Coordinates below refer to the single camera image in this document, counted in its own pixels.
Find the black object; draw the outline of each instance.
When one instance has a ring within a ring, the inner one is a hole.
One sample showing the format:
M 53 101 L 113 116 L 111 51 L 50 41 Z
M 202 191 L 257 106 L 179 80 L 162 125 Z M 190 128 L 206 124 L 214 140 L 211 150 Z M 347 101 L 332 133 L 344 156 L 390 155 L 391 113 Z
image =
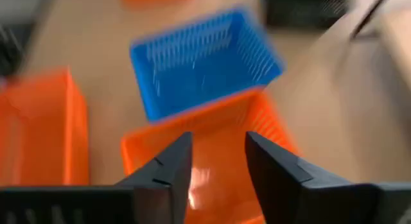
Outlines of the black object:
M 0 26 L 0 76 L 18 70 L 34 26 L 34 22 Z
M 0 190 L 0 223 L 184 223 L 191 133 L 114 186 Z
M 374 4 L 370 7 L 369 11 L 365 14 L 364 18 L 361 20 L 361 22 L 357 25 L 357 27 L 352 32 L 350 36 L 351 40 L 354 40 L 359 34 L 359 32 L 363 29 L 363 27 L 370 22 L 370 20 L 372 19 L 372 16 L 375 14 L 375 11 L 378 9 L 378 7 L 383 2 L 384 0 L 375 0 Z
M 245 147 L 268 224 L 411 222 L 411 184 L 352 184 L 253 132 Z
M 265 0 L 269 26 L 326 29 L 348 11 L 346 0 Z

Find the blue basket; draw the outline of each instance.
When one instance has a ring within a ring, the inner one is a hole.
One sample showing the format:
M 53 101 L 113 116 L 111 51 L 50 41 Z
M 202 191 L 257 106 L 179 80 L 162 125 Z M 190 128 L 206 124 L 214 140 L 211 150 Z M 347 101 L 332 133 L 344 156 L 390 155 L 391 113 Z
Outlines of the blue basket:
M 253 87 L 282 72 L 264 32 L 237 9 L 131 47 L 150 122 Z

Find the blue plastic basket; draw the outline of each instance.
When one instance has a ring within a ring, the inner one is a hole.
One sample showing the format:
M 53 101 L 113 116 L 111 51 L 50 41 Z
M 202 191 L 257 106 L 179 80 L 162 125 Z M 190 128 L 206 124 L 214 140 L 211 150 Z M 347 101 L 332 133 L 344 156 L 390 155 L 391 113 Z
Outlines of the blue plastic basket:
M 267 85 L 282 72 L 264 32 L 242 9 L 134 44 L 130 55 L 150 122 Z

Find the basket slot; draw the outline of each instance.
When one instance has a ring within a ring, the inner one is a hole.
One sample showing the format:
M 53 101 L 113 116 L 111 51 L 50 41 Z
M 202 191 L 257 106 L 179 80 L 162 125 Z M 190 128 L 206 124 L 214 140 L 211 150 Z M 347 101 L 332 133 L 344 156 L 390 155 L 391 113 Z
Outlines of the basket slot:
M 5 192 L 0 205 L 0 223 L 91 224 L 131 223 L 132 191 Z
M 260 81 L 276 67 L 272 53 L 261 45 L 262 42 L 264 40 L 252 29 L 251 24 L 242 26 L 238 34 L 237 52 L 241 56 L 241 61 L 247 66 L 247 72 L 254 83 Z
M 192 64 L 199 58 L 227 49 L 232 41 L 231 24 L 232 18 L 224 15 L 147 43 L 146 57 L 153 65 L 154 76 L 158 71 Z
M 331 17 L 344 13 L 347 8 L 345 0 L 320 0 L 321 13 L 325 17 Z

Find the table surface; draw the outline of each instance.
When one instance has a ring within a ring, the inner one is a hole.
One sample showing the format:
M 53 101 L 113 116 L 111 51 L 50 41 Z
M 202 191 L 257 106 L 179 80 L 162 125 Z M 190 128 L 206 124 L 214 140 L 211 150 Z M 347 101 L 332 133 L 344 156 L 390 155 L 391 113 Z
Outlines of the table surface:
M 124 177 L 121 137 L 148 124 L 128 57 L 130 43 L 239 3 L 258 15 L 259 0 L 181 0 L 134 10 L 119 0 L 54 1 L 21 74 L 70 65 L 89 107 L 93 184 Z M 393 71 L 381 70 L 391 66 L 378 62 L 386 55 L 377 42 L 348 42 L 365 8 L 323 35 L 270 34 L 288 67 L 267 92 L 308 160 L 353 181 L 410 180 L 410 139 L 401 119 L 406 113 L 399 112 L 408 108 L 401 99 L 405 92 L 395 76 L 384 75 Z
M 404 81 L 411 87 L 411 9 L 385 13 L 380 31 Z

